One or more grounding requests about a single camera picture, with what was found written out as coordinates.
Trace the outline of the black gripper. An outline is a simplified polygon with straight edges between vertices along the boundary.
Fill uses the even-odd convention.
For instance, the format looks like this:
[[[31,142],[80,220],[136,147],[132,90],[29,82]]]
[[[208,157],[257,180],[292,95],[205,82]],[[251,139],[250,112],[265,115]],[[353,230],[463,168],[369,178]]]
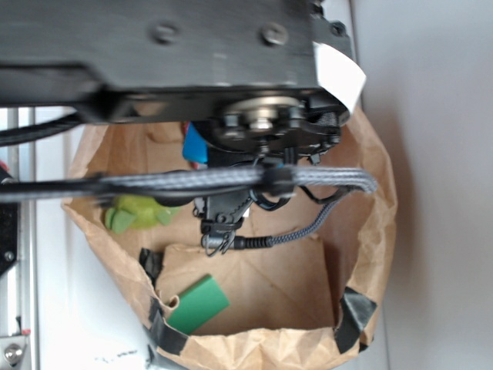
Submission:
[[[303,157],[318,163],[340,142],[343,104],[322,96],[263,96],[231,103],[192,125],[206,143],[208,167]]]

